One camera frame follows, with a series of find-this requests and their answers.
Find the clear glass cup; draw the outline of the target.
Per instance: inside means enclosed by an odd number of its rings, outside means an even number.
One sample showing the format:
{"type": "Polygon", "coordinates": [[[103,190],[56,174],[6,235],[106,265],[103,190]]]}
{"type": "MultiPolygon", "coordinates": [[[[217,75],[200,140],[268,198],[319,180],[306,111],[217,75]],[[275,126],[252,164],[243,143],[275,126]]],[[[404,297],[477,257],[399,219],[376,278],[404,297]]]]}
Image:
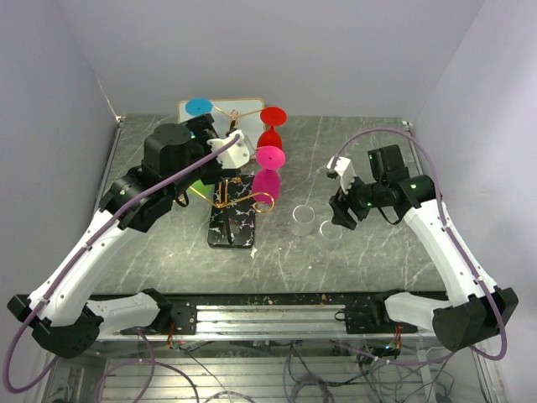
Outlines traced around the clear glass cup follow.
{"type": "Polygon", "coordinates": [[[330,220],[325,220],[319,226],[316,233],[316,244],[320,249],[337,249],[342,240],[342,227],[333,224],[330,220]]]}
{"type": "Polygon", "coordinates": [[[291,214],[291,231],[297,236],[309,235],[315,226],[315,211],[307,205],[298,205],[291,214]]]}

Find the pink plastic wine glass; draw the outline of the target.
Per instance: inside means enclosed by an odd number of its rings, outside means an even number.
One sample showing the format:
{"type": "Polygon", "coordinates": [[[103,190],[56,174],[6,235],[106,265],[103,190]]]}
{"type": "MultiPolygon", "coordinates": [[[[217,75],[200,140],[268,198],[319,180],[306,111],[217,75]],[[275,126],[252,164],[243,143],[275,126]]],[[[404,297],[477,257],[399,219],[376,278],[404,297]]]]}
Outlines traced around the pink plastic wine glass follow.
{"type": "Polygon", "coordinates": [[[263,146],[256,152],[256,161],[261,170],[253,178],[252,193],[256,202],[271,204],[271,196],[276,202],[279,198],[281,179],[278,170],[286,161],[282,149],[275,146],[263,146]]]}

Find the red plastic wine glass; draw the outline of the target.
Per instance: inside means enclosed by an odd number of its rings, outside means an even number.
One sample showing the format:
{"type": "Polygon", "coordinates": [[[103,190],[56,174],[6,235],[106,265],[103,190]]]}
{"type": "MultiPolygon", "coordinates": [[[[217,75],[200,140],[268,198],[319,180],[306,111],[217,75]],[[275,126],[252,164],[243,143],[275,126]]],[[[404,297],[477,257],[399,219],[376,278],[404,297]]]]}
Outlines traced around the red plastic wine glass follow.
{"type": "Polygon", "coordinates": [[[257,148],[274,146],[283,148],[283,140],[277,131],[277,127],[284,125],[287,121],[287,113],[280,107],[266,107],[260,113],[261,121],[268,127],[259,137],[257,148]]]}

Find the gold wine glass rack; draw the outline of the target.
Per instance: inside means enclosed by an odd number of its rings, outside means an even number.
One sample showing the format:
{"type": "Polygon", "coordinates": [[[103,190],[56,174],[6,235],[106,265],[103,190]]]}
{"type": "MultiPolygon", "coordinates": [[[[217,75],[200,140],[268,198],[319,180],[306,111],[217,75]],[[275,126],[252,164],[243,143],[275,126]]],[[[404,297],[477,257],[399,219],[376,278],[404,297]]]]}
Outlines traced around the gold wine glass rack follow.
{"type": "Polygon", "coordinates": [[[189,188],[211,205],[207,243],[214,249],[251,249],[255,241],[255,224],[258,213],[270,212],[271,204],[254,200],[252,193],[254,173],[241,174],[214,185],[209,196],[189,188]]]}

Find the green plastic wine glass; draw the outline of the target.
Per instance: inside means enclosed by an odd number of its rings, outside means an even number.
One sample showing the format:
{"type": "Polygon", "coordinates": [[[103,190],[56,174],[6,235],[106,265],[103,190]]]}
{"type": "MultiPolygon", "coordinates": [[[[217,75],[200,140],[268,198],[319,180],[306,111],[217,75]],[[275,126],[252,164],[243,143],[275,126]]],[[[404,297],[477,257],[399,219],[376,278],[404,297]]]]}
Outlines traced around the green plastic wine glass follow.
{"type": "Polygon", "coordinates": [[[214,185],[205,185],[201,180],[198,180],[195,181],[190,188],[203,196],[209,196],[214,189],[214,185]]]}

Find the blue plastic wine glass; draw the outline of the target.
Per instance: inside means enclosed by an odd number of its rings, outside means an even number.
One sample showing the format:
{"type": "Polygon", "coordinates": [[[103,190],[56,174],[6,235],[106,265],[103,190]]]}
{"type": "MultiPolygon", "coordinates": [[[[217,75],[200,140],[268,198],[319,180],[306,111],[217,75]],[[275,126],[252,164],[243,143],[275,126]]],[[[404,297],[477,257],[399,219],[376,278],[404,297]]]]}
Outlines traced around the blue plastic wine glass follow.
{"type": "Polygon", "coordinates": [[[192,117],[209,113],[212,109],[211,101],[204,97],[191,98],[185,103],[185,112],[192,117]]]}

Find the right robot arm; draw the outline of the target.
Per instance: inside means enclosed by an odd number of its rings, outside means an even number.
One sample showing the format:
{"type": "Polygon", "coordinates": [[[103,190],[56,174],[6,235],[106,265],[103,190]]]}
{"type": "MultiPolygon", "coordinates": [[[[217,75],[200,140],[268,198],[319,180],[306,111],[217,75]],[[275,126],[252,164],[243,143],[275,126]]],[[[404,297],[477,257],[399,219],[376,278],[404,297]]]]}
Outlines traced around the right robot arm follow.
{"type": "Polygon", "coordinates": [[[452,224],[444,202],[436,197],[435,183],[427,175],[410,176],[398,145],[368,152],[374,181],[364,183],[350,159],[336,155],[327,174],[340,186],[329,200],[332,223],[355,229],[376,209],[391,207],[425,247],[441,276],[446,299],[390,290],[376,296],[371,325],[388,332],[399,322],[432,331],[452,352],[471,347],[500,334],[519,304],[512,288],[501,288],[478,264],[452,224]]]}

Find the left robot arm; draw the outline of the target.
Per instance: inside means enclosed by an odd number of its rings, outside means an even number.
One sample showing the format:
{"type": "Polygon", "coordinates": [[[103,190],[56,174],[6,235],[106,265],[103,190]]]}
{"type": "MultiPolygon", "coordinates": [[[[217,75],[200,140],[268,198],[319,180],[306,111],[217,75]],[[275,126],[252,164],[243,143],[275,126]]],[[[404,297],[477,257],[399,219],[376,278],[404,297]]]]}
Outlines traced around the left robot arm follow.
{"type": "Polygon", "coordinates": [[[162,333],[169,327],[173,307],[156,290],[104,302],[91,294],[120,250],[170,212],[191,185],[220,177],[220,157],[237,140],[220,140],[213,123],[204,113],[159,125],[144,140],[141,164],[111,184],[57,269],[29,295],[11,298],[8,309],[41,348],[72,359],[103,333],[133,327],[162,333]]]}

